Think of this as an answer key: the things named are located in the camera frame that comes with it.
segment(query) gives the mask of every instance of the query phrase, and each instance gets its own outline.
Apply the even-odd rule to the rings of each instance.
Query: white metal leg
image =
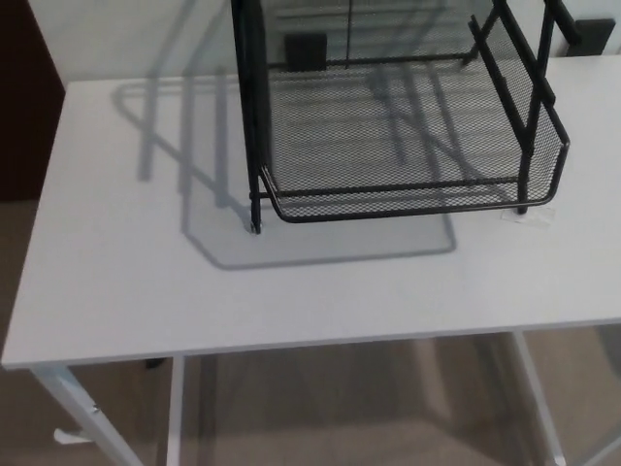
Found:
[[[619,448],[621,448],[621,424],[617,425],[597,447],[575,464],[576,466],[597,466]]]
[[[115,464],[143,466],[67,367],[33,369],[32,373]]]
[[[166,466],[180,465],[184,381],[185,358],[183,356],[175,357],[173,359],[171,402],[168,415],[168,448],[166,450]]]
[[[535,362],[533,361],[531,352],[528,349],[528,344],[524,338],[524,333],[513,332],[513,341],[517,347],[517,352],[522,362],[524,373],[526,374],[528,384],[535,398],[537,414],[541,427],[543,428],[543,435],[545,436],[548,451],[552,454],[552,458],[554,459],[554,464],[556,466],[567,466],[567,460],[563,454],[561,442],[558,434],[556,433],[556,427],[554,426],[554,420],[552,419],[552,414],[547,406],[545,394],[543,393],[543,387],[541,386],[541,381],[539,380],[539,375],[537,374]]]

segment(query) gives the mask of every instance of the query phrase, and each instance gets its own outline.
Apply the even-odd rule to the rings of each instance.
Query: floor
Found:
[[[35,212],[0,205],[0,347]],[[569,460],[621,423],[619,337],[617,326],[529,334]],[[193,358],[182,464],[550,464],[516,367],[504,335]],[[145,464],[165,464],[170,361],[76,373]],[[29,374],[0,371],[0,395],[0,466],[109,464],[93,445],[54,441],[75,426]],[[618,464],[621,451],[602,463]]]

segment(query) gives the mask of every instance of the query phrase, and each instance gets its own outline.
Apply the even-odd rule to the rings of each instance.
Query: white tabletop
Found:
[[[553,59],[549,79],[572,148],[548,227],[266,206],[259,237],[234,80],[72,83],[3,364],[621,320],[621,57]]]

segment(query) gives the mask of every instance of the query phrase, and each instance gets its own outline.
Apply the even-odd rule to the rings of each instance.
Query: desk organizer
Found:
[[[262,199],[302,223],[554,196],[570,140],[545,71],[571,16],[545,1],[535,56],[507,0],[448,1],[232,0],[252,231]]]

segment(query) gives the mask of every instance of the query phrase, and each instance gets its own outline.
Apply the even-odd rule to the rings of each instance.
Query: black metal frame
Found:
[[[562,32],[565,34],[568,42],[575,43],[579,41],[579,34],[575,28],[572,17],[567,12],[565,6],[561,0],[544,0],[545,11],[543,15],[543,22],[541,27],[541,36],[539,42],[539,52],[537,58],[535,58],[533,52],[530,49],[524,35],[522,34],[511,10],[507,4],[507,0],[492,0],[493,7],[489,17],[485,20],[482,27],[479,26],[476,18],[472,16],[469,23],[469,27],[474,36],[474,46],[471,51],[467,53],[451,53],[451,54],[436,54],[436,55],[423,55],[423,56],[399,56],[399,57],[386,57],[386,58],[365,58],[365,59],[350,59],[349,57],[349,43],[351,37],[351,12],[352,12],[352,0],[349,0],[349,13],[348,13],[348,27],[347,27],[347,53],[344,60],[328,60],[328,66],[344,66],[345,69],[349,66],[355,65],[368,65],[378,63],[401,63],[410,61],[436,61],[436,60],[456,60],[461,61],[464,66],[468,65],[472,60],[477,59],[479,56],[483,60],[492,83],[498,92],[503,108],[507,114],[508,121],[514,132],[515,138],[522,150],[519,174],[517,177],[508,177],[500,179],[480,179],[480,180],[462,180],[452,182],[434,182],[434,183],[395,183],[384,185],[371,185],[371,186],[354,186],[344,188],[320,188],[320,189],[304,189],[304,190],[291,190],[280,191],[277,189],[276,183],[270,173],[270,167],[266,161],[268,157],[263,150],[269,150],[269,147],[265,143],[264,139],[269,140],[269,136],[262,136],[259,121],[261,118],[265,118],[265,115],[261,115],[264,109],[261,108],[261,103],[256,96],[256,88],[253,83],[256,81],[257,70],[253,69],[251,55],[253,51],[248,46],[248,37],[245,35],[247,32],[248,24],[250,21],[261,21],[258,17],[253,17],[245,9],[250,2],[260,2],[260,0],[231,0],[233,11],[233,25],[235,31],[238,71],[240,78],[240,93],[242,97],[242,111],[244,119],[244,131],[245,131],[245,146],[246,146],[246,161],[247,171],[249,179],[249,198],[251,201],[250,207],[250,219],[251,229],[254,233],[261,232],[261,199],[269,198],[272,201],[273,207],[276,210],[278,216],[285,221],[293,223],[306,223],[315,221],[336,221],[346,219],[357,218],[378,218],[378,217],[390,217],[390,216],[418,216],[429,214],[440,214],[449,212],[466,212],[477,210],[490,210],[490,209],[505,209],[505,208],[517,208],[520,214],[526,213],[529,206],[540,205],[552,199],[558,188],[561,172],[565,163],[565,159],[568,153],[570,139],[565,131],[558,115],[554,110],[555,95],[545,78],[545,72],[547,68],[548,57],[550,54],[550,44],[552,38],[552,32],[554,24],[559,25]],[[509,38],[511,39],[515,49],[517,50],[519,57],[524,64],[524,67],[532,81],[533,92],[531,96],[530,109],[528,114],[528,120],[522,121],[522,118],[517,110],[515,102],[511,97],[509,89],[507,87],[507,81],[503,77],[498,64],[492,52],[487,44],[487,39],[490,32],[494,28],[497,21],[500,20],[507,31]],[[264,27],[263,24],[259,24],[256,27]],[[269,69],[285,69],[285,63],[273,63],[267,64]],[[557,163],[552,175],[552,181],[548,195],[539,201],[529,201],[528,199],[528,183],[529,173],[531,167],[531,160],[533,158],[535,150],[535,142],[538,135],[539,113],[541,106],[544,106],[547,110],[550,120],[558,133],[558,136],[562,142],[560,152],[558,154]],[[262,181],[267,192],[260,190],[259,180]],[[413,191],[415,189],[432,189],[442,187],[455,187],[455,186],[474,186],[474,185],[487,185],[487,184],[503,184],[503,183],[516,183],[518,190],[518,200],[498,202],[498,203],[485,203],[485,204],[469,204],[462,206],[451,207],[435,207],[435,208],[418,208],[418,209],[404,209],[404,210],[392,210],[385,212],[371,212],[371,213],[351,213],[351,214],[334,214],[334,215],[320,215],[320,216],[287,216],[283,213],[283,209],[280,207],[279,198],[312,198],[313,196],[326,196],[326,195],[338,195],[338,194],[357,194],[357,193],[373,193],[373,192],[392,192],[392,191]]]

